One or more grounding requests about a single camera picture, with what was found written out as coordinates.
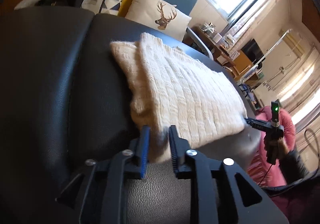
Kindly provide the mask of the person's right hand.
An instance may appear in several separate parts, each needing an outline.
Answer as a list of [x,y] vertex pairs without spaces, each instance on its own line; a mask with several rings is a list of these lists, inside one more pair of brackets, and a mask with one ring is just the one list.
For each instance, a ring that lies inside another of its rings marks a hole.
[[284,138],[275,139],[271,134],[264,137],[264,149],[266,151],[267,162],[275,165],[276,160],[281,160],[290,152]]

